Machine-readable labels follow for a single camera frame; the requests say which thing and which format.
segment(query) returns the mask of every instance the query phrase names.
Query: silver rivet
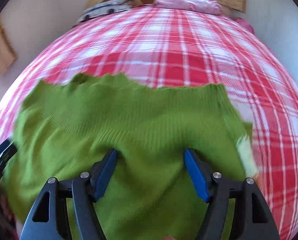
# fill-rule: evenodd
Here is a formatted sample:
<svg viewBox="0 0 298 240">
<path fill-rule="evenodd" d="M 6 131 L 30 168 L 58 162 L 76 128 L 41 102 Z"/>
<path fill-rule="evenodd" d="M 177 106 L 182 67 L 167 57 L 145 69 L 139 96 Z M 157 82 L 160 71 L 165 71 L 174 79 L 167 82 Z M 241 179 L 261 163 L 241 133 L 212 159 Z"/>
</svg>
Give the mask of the silver rivet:
<svg viewBox="0 0 298 240">
<path fill-rule="evenodd" d="M 56 178 L 49 178 L 48 179 L 48 183 L 49 184 L 52 184 L 52 183 L 54 183 L 56 181 Z"/>
<path fill-rule="evenodd" d="M 252 179 L 252 178 L 247 178 L 246 179 L 246 182 L 248 183 L 248 184 L 254 184 L 254 180 Z"/>
<path fill-rule="evenodd" d="M 216 179 L 220 179 L 220 178 L 222 177 L 222 175 L 221 175 L 220 172 L 214 172 L 214 173 L 212 174 L 212 176 L 213 176 L 214 178 L 216 178 Z"/>
<path fill-rule="evenodd" d="M 89 177 L 89 173 L 85 171 L 85 172 L 80 174 L 80 177 L 85 179 L 85 178 Z"/>
</svg>

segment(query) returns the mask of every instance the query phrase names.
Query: bed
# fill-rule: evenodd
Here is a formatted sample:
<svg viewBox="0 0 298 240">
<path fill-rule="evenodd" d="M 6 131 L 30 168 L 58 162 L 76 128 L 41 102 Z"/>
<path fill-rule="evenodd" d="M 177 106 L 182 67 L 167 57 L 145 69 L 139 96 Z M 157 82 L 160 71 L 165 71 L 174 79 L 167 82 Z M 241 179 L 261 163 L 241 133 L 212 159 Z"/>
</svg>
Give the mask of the bed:
<svg viewBox="0 0 298 240">
<path fill-rule="evenodd" d="M 40 79 L 65 84 L 79 72 L 124 72 L 153 88 L 223 83 L 241 117 L 253 123 L 258 186 L 281 239 L 291 239 L 298 231 L 297 84 L 229 10 L 215 16 L 136 1 L 141 6 L 81 23 L 41 52 L 0 102 L 0 143 L 12 136 L 21 102 Z"/>
</svg>

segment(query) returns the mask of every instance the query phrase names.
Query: ribbed fabric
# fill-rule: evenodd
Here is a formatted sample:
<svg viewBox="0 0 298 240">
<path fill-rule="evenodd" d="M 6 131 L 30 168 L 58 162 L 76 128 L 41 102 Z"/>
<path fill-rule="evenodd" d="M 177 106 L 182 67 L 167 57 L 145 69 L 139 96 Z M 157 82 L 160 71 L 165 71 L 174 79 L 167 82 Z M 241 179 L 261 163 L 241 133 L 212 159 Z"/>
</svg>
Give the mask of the ribbed fabric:
<svg viewBox="0 0 298 240">
<path fill-rule="evenodd" d="M 2 183 L 24 222 L 48 178 L 88 171 L 113 147 L 118 164 L 95 204 L 107 239 L 190 240 L 207 205 L 187 174 L 184 150 L 198 149 L 213 171 L 244 180 L 236 144 L 247 134 L 223 85 L 151 89 L 123 74 L 78 74 L 64 86 L 40 81 L 22 104 L 14 131 L 18 153 Z M 71 206 L 68 211 L 72 222 Z M 232 202 L 228 211 L 226 238 Z"/>
</svg>

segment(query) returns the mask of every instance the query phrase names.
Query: white wall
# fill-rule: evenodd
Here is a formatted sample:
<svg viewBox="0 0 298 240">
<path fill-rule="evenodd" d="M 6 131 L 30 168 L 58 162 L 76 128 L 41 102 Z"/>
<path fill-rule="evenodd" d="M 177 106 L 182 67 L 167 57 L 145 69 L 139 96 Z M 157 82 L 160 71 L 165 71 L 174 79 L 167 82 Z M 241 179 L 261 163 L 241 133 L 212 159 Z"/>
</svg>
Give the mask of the white wall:
<svg viewBox="0 0 298 240">
<path fill-rule="evenodd" d="M 298 84 L 298 7 L 292 0 L 247 0 L 247 19 Z"/>
<path fill-rule="evenodd" d="M 18 60 L 0 76 L 0 100 L 17 76 L 76 23 L 88 0 L 10 0 L 1 13 Z"/>
<path fill-rule="evenodd" d="M 0 100 L 12 82 L 76 22 L 88 0 L 10 0 L 2 20 L 19 58 L 0 76 Z M 298 83 L 298 8 L 292 0 L 248 0 L 245 17 Z"/>
</svg>

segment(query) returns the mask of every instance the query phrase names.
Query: green sweater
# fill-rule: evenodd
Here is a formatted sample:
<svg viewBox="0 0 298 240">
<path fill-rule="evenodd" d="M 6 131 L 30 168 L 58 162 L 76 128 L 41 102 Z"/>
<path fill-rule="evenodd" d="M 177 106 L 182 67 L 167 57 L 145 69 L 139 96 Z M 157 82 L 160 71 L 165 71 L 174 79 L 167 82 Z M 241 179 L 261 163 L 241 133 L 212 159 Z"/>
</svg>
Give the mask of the green sweater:
<svg viewBox="0 0 298 240">
<path fill-rule="evenodd" d="M 108 148 L 120 151 L 105 196 L 95 204 L 108 240 L 194 239 L 207 205 L 187 174 L 184 150 L 198 149 L 213 171 L 244 180 L 246 162 L 238 145 L 243 141 L 250 148 L 246 126 L 223 85 L 151 89 L 123 74 L 78 74 L 64 86 L 40 81 L 23 101 L 13 136 L 18 153 L 2 183 L 22 222 L 48 178 L 74 178 Z"/>
</svg>

